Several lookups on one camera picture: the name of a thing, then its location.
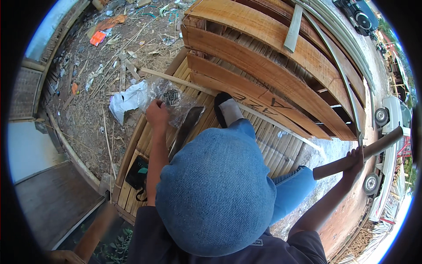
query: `hammer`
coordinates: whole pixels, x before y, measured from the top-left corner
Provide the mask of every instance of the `hammer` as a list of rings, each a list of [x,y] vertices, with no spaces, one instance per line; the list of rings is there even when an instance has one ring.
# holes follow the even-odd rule
[[[398,126],[396,129],[391,131],[389,134],[378,139],[374,143],[366,146],[363,149],[363,158],[364,161],[367,161],[374,155],[378,155],[387,148],[391,147],[394,143],[399,141],[403,137],[403,129],[401,126]],[[327,176],[339,173],[341,171],[348,170],[357,163],[357,157],[346,156],[339,160],[333,161],[331,163],[316,167],[313,169],[314,180],[320,180]]]

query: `blue knit cap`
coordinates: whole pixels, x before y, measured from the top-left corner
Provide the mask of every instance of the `blue knit cap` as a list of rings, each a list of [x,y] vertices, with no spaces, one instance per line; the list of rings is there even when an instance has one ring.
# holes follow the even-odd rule
[[[225,256],[270,225],[276,187],[268,172],[252,137],[239,128],[209,128],[163,168],[155,205],[182,250]]]

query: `dark t-shirt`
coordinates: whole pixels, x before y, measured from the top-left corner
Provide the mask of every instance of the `dark t-shirt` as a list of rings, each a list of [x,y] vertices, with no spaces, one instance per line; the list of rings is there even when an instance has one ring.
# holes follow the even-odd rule
[[[252,245],[236,253],[214,258],[184,252],[172,240],[155,207],[140,207],[129,246],[128,264],[140,263],[327,263],[324,248],[315,231],[302,231],[287,242],[273,237],[269,229]]]

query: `dirt ground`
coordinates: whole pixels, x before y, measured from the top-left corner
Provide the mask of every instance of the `dirt ground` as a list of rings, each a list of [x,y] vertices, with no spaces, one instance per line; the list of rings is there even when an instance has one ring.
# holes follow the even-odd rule
[[[111,4],[115,6],[111,10],[113,11],[111,17],[126,12],[127,18],[124,23],[112,28],[112,36],[106,37],[95,47],[89,42],[86,32],[92,26],[110,18],[106,15],[106,11],[110,9]],[[166,12],[169,13],[161,17],[160,9],[167,4],[169,6]],[[137,58],[129,54],[127,57],[138,69],[138,73],[142,67],[164,72],[183,47],[183,39],[179,36],[181,31],[177,30],[177,22],[181,21],[183,13],[184,10],[171,0],[160,0],[144,8],[137,8],[135,4],[128,4],[125,0],[112,0],[102,12],[95,11],[88,16],[82,26],[74,29],[74,34],[68,39],[61,59],[61,62],[66,58],[69,59],[69,63],[64,67],[65,75],[62,77],[65,84],[59,89],[60,96],[54,96],[48,107],[55,113],[62,131],[74,138],[68,137],[69,143],[98,179],[101,179],[104,174],[113,175],[103,128],[107,130],[111,156],[117,173],[126,144],[141,114],[138,110],[126,112],[124,124],[120,125],[108,109],[110,96],[106,93],[119,91],[119,80],[116,81],[116,79],[120,76],[120,59],[115,55],[121,49],[124,49],[126,53],[127,51],[135,52]],[[119,38],[119,40],[113,45],[107,45],[106,43],[112,38]],[[72,65],[75,62],[79,62],[79,65],[75,66],[76,74],[72,82],[79,85],[80,93],[63,110],[64,103],[72,94],[70,85],[66,87],[66,80],[69,74],[72,74]],[[93,84],[86,91],[88,74],[95,72],[100,64],[103,64],[103,74],[95,77]],[[127,71],[126,89],[132,85],[133,78]]]
[[[346,18],[332,5],[330,0],[325,1],[327,2],[327,5],[332,7],[333,12],[346,20]],[[126,1],[122,0],[110,1],[109,3],[112,2],[126,3]],[[194,1],[184,0],[184,2],[190,5]],[[169,21],[170,14],[160,17],[160,8],[167,4],[170,4],[168,11],[176,8],[176,10],[173,10],[170,17],[170,20],[173,20],[175,18],[175,13],[177,13],[178,17],[176,22]],[[105,127],[107,130],[109,142],[111,144],[110,149],[112,150],[112,162],[115,164],[117,173],[118,165],[120,164],[126,149],[126,144],[129,142],[136,121],[140,115],[139,111],[131,111],[127,113],[124,125],[120,125],[111,115],[107,107],[109,105],[108,101],[110,96],[106,95],[106,93],[119,90],[119,81],[113,82],[113,80],[120,74],[120,60],[117,57],[114,57],[114,55],[122,48],[124,48],[125,51],[133,51],[137,58],[130,57],[128,59],[138,69],[138,72],[141,67],[164,72],[172,59],[177,55],[179,49],[183,46],[183,40],[179,38],[180,31],[177,30],[177,22],[181,21],[183,18],[184,10],[178,9],[172,0],[161,0],[152,3],[151,5],[153,7],[148,6],[143,9],[138,9],[135,6],[126,3],[125,6],[117,6],[113,9],[112,16],[124,14],[126,9],[128,17],[124,23],[114,26],[112,29],[112,36],[106,37],[104,42],[100,43],[98,47],[89,43],[89,37],[85,33],[93,25],[109,17],[106,15],[107,8],[101,13],[95,12],[95,14],[85,19],[83,25],[75,31],[74,35],[69,39],[63,53],[63,57],[68,56],[68,58],[70,58],[70,65],[74,63],[74,61],[79,61],[79,66],[75,66],[76,75],[73,77],[73,82],[76,82],[79,85],[80,94],[73,99],[66,110],[63,110],[64,102],[71,95],[70,86],[63,86],[60,90],[60,96],[55,96],[50,102],[49,107],[55,113],[55,118],[63,132],[76,139],[73,140],[69,138],[71,146],[81,160],[99,179],[105,174],[113,174],[105,140],[106,136],[105,133],[100,131],[100,128]],[[148,15],[148,13],[156,16],[157,19]],[[381,99],[387,94],[388,89],[388,80],[382,57],[380,53],[375,50],[375,44],[372,43],[369,38],[357,35],[351,25],[350,28],[351,32],[356,35],[358,43],[361,44],[362,49],[368,58],[369,69],[373,75],[373,81],[376,84],[376,97],[374,98],[374,103],[375,109],[377,109],[380,107]],[[116,44],[106,45],[107,41],[118,34],[121,34],[122,37]],[[170,44],[171,42],[169,42],[169,39],[172,41],[174,37],[176,37],[177,40],[169,46],[166,45],[166,43]],[[113,68],[111,66],[115,61],[117,61],[117,65]],[[88,74],[90,72],[95,72],[101,63],[104,65],[103,74],[95,77],[92,86],[88,91],[85,91]],[[62,78],[63,80],[68,79],[68,74],[71,71],[70,68],[71,67],[69,66],[65,68],[66,73]],[[131,79],[133,79],[132,74],[127,72],[126,88],[131,85]],[[377,140],[378,133],[376,130],[373,130],[371,126],[371,106],[368,91],[366,98],[365,111],[367,119],[364,144],[370,144]],[[311,169],[334,161],[339,157],[343,157],[346,155],[347,151],[357,146],[357,142],[342,142],[338,139],[333,139],[332,141],[313,139],[312,142],[320,146],[323,151],[319,152],[308,145],[302,149],[305,153],[302,156],[300,164],[306,165]],[[350,192],[320,231],[321,240],[327,257],[339,249],[359,221],[366,204],[366,195],[362,190],[362,182],[365,175],[372,172],[373,167],[374,158],[366,163],[360,181],[356,183],[353,191]],[[309,197],[294,212],[274,224],[271,227],[271,233],[276,237],[287,239],[287,234],[297,219],[325,195],[340,178],[341,174],[338,174],[318,181],[315,190]]]

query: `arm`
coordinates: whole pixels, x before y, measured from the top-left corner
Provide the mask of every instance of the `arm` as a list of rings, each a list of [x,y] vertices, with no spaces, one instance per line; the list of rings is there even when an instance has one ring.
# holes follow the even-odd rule
[[[290,230],[289,238],[300,231],[318,231],[359,179],[360,171],[364,165],[363,148],[358,147],[347,155],[358,156],[359,162],[351,169],[344,171],[342,179],[302,215]]]
[[[168,149],[165,134],[168,125],[168,113],[161,101],[154,100],[146,110],[146,118],[152,127],[152,148],[149,155],[148,174],[146,176],[146,196],[148,205],[155,206],[155,186],[160,182],[161,170],[168,165]]]

